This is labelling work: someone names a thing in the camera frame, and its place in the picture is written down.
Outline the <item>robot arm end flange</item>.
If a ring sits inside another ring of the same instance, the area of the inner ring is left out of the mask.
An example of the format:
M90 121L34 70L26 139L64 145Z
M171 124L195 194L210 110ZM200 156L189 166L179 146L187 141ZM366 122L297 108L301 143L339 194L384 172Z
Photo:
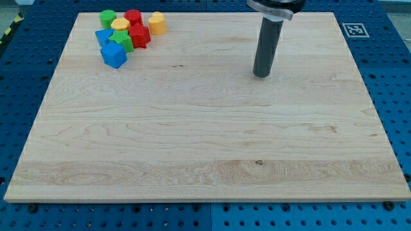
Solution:
M290 21L304 8L306 0L246 0L246 4L271 21Z

